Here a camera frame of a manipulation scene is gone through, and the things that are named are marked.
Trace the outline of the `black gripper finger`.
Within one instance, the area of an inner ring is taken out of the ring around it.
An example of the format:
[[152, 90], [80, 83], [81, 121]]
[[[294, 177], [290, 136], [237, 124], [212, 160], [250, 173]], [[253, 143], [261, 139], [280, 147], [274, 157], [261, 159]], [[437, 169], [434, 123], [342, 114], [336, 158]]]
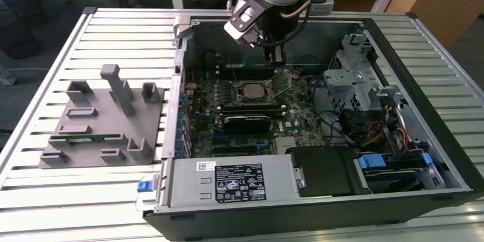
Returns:
[[284, 46], [264, 47], [265, 65], [285, 65]]

